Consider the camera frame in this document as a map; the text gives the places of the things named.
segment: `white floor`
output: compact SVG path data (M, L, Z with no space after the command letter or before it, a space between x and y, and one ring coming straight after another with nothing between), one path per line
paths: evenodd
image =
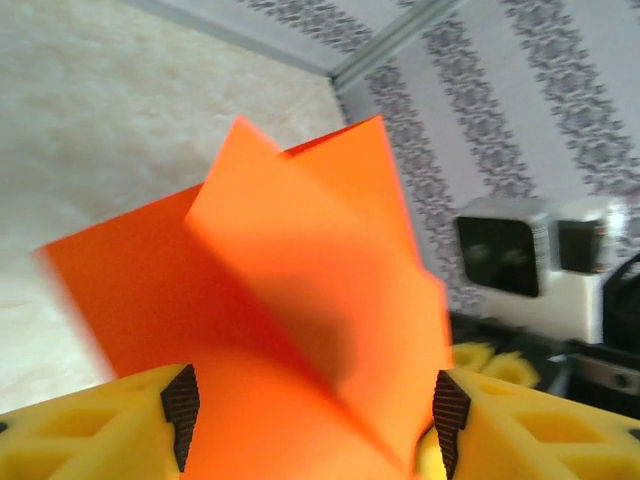
M0 0L0 412L106 371L30 252L204 178L237 114L343 125L327 81L114 0Z

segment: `black cable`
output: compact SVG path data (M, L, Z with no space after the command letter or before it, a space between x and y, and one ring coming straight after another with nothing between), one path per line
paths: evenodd
M629 272L640 253L615 271L603 286L603 333L606 345L640 354L640 273Z

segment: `patterned wallpaper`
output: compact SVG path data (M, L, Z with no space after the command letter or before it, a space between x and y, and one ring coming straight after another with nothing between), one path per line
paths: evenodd
M207 22L214 34L222 29L248 39L260 53L328 72L418 0L125 1L170 7Z
M338 92L350 121L383 114L452 308L478 309L451 226L472 198L566 202L640 185L639 47L638 0L475 0ZM638 250L636 211L620 260Z

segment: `yellow foam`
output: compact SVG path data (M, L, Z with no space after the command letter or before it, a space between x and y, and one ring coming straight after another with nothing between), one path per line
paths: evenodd
M536 369L528 360L522 358L519 352L496 355L481 370L476 371L527 388L535 387L540 381Z
M175 480L168 366L0 415L2 480Z
M638 480L640 421L453 369L471 398L455 480Z
M453 346L453 359L456 367L480 372L493 358L495 349L488 343L458 343Z

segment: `orange paper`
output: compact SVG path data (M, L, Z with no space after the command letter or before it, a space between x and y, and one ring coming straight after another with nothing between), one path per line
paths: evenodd
M202 186L45 250L118 375L195 364L186 478L412 478L449 336L380 119L239 119Z

